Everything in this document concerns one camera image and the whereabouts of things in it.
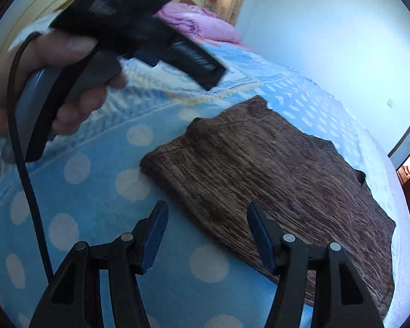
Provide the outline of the person left hand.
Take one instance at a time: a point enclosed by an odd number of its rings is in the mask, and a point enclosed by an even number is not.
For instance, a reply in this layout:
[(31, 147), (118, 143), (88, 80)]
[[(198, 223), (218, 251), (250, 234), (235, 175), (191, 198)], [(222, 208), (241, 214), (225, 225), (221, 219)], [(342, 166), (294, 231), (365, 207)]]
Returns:
[(0, 59), (0, 138), (11, 137), (11, 103), (17, 137), (30, 151), (76, 133), (103, 106), (108, 87), (126, 85), (115, 53), (98, 48), (95, 39), (35, 33)]

